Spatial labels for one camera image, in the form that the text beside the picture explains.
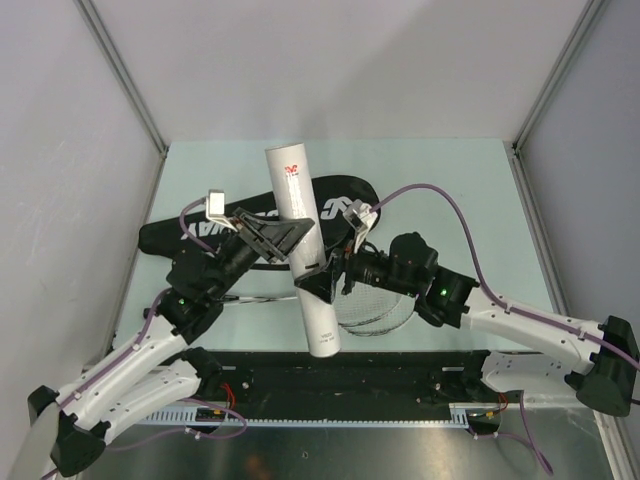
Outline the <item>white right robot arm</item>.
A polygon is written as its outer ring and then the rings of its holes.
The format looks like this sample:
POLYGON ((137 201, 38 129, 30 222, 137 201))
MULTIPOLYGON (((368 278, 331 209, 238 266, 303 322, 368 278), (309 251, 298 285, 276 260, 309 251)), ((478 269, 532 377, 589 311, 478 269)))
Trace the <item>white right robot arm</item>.
POLYGON ((496 335, 553 360, 562 381, 585 406, 626 417, 634 402, 639 349, 630 323, 610 316, 603 322, 545 312, 490 290, 482 279, 447 269, 416 232, 396 236, 388 252, 348 242, 323 266, 296 279, 298 288, 325 303, 338 282, 348 295, 361 283, 414 301, 426 323, 496 335))

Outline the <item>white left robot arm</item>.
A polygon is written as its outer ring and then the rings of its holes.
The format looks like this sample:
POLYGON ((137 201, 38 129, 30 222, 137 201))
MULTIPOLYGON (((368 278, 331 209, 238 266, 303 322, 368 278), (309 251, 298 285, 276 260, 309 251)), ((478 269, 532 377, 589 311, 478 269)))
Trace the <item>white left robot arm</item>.
POLYGON ((284 261, 314 229, 314 220, 252 214, 242 208, 231 230, 208 253, 184 249, 172 261, 142 327, 73 382, 41 385, 27 398, 37 426, 50 416, 48 456, 54 473, 73 477, 91 466, 131 425, 175 401, 207 400, 221 387, 221 367, 195 346, 224 310, 227 293, 259 259, 284 261))

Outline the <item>black white badminton racket lower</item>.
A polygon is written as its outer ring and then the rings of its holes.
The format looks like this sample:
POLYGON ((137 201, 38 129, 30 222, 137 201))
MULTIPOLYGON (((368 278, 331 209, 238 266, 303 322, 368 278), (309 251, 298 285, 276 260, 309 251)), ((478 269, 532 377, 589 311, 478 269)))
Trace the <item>black white badminton racket lower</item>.
MULTIPOLYGON (((333 307, 339 327, 357 337, 387 335, 405 325, 414 314, 411 296, 355 283, 350 295, 342 295, 343 281, 338 283, 333 307)), ((228 294, 223 305, 269 305, 271 310, 291 310, 301 315, 302 308, 295 294, 280 296, 240 296, 228 294)))

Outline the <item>black Crossway racket bag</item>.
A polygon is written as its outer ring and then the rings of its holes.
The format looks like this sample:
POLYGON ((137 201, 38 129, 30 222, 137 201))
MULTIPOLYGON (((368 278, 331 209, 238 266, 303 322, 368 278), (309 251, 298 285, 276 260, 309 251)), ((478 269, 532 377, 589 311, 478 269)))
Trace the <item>black Crossway racket bag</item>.
MULTIPOLYGON (((374 187, 364 179, 351 175, 326 175, 312 180, 315 194, 319 226, 326 252, 337 247, 351 231, 343 217, 347 207, 355 200, 368 204, 379 202, 374 187)), ((266 217, 278 215, 274 194, 262 193, 225 205, 225 214, 231 215, 236 209, 266 217)), ((189 213, 184 226, 177 217, 151 222, 142 226, 138 234, 137 246, 148 255, 174 258, 190 243, 191 235, 216 250, 226 237, 226 229, 206 219, 204 212, 189 213)))

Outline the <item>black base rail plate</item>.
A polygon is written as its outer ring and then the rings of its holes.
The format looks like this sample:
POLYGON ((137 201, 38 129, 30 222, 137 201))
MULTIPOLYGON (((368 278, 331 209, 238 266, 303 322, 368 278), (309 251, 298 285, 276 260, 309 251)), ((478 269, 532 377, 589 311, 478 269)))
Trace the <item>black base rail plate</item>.
POLYGON ((345 398, 386 402, 498 406, 501 396, 481 380, 488 354, 470 352, 341 352, 314 358, 303 352, 213 352, 204 356, 199 400, 310 408, 345 398))

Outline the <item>left aluminium frame post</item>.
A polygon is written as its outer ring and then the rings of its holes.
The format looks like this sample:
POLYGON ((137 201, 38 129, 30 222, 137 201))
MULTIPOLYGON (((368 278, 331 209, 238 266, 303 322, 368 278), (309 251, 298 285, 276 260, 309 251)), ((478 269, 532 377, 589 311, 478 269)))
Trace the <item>left aluminium frame post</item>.
POLYGON ((116 82, 154 149, 162 159, 165 159, 169 149, 168 144, 164 140, 147 102, 144 100, 143 95, 136 85, 130 69, 126 65, 120 49, 116 45, 95 2, 91 0, 73 0, 73 4, 76 6, 82 20, 102 53, 107 66, 110 68, 116 82))

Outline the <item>aluminium frame post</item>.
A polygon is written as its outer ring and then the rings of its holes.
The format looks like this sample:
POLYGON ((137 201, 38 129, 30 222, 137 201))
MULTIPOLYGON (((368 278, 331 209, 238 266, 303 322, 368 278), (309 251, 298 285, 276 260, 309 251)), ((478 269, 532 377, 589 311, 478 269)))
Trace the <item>aluminium frame post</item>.
POLYGON ((130 69, 126 65, 120 49, 116 45, 95 2, 91 0, 73 0, 73 4, 76 6, 82 20, 102 53, 107 66, 110 68, 116 82, 154 149, 162 159, 165 159, 169 149, 168 144, 164 140, 147 102, 144 100, 143 95, 136 85, 130 69))
POLYGON ((610 1, 606 0, 586 2, 539 94, 511 142, 515 153, 519 153, 525 147, 609 4, 610 1))

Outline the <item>aluminium frame rail right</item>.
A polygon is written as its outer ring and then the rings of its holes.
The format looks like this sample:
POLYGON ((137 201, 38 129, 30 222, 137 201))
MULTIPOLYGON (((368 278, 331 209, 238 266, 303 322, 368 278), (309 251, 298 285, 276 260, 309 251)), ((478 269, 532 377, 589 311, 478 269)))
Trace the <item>aluminium frame rail right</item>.
POLYGON ((521 196, 525 216, 542 268, 546 288, 554 310, 559 313, 605 313, 611 305, 605 294, 589 299, 589 289, 597 285, 598 275, 591 271, 595 243, 582 242, 588 231, 584 224, 583 205, 570 198, 577 193, 575 183, 551 180, 548 173, 536 173, 525 152, 514 143, 505 143, 505 150, 521 196))

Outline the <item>right aluminium frame post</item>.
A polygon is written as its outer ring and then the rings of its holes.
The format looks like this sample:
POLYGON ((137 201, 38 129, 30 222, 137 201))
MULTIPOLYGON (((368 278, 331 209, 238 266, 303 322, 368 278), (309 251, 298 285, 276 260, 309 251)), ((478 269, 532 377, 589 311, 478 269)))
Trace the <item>right aluminium frame post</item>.
POLYGON ((539 94, 511 142, 515 153, 519 153, 525 147, 609 4, 610 1, 606 0, 586 2, 539 94))

